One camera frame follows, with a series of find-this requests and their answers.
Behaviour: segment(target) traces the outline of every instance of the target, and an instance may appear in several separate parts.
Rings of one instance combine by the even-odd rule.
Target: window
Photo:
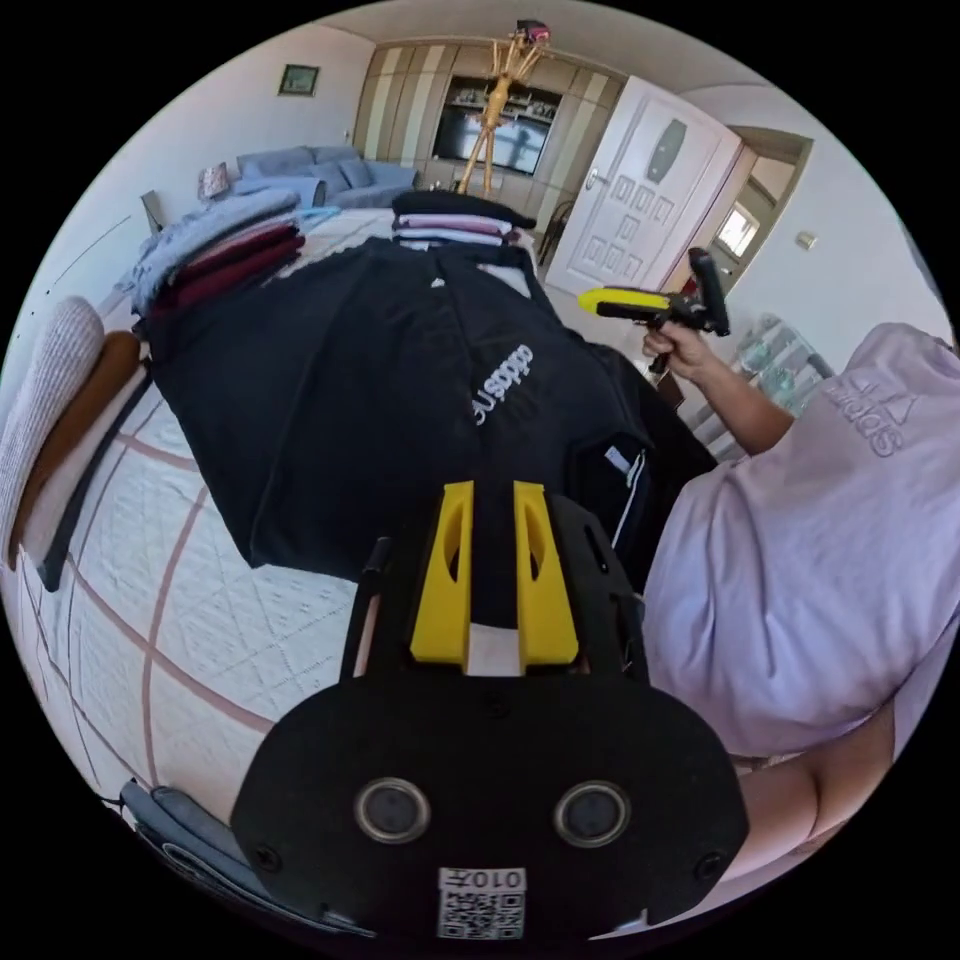
[[[717,234],[720,241],[735,257],[742,257],[757,235],[760,222],[742,204],[735,203]]]

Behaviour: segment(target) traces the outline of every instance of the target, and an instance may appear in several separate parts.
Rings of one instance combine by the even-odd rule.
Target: brown towel
[[[139,365],[140,341],[132,333],[117,330],[104,337],[103,348],[90,376],[47,435],[30,470],[7,545],[11,570],[16,569],[17,549],[43,485],[129,382]]]

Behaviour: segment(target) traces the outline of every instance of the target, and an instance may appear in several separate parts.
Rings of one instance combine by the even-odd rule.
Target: qr code
[[[443,890],[439,936],[448,940],[520,940],[525,896]]]

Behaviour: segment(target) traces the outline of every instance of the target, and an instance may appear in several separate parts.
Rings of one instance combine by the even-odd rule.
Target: screw
[[[280,854],[277,853],[276,850],[272,850],[268,846],[261,845],[254,851],[254,856],[257,858],[257,864],[259,865],[260,869],[265,873],[280,872]]]
[[[723,857],[719,853],[708,853],[701,858],[693,873],[698,880],[713,880],[722,865]]]

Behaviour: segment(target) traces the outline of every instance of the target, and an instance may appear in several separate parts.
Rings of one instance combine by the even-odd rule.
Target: pink t-shirt
[[[960,358],[874,329],[772,450],[687,484],[645,599],[651,682],[731,753],[809,749],[895,695],[899,753],[960,615]]]

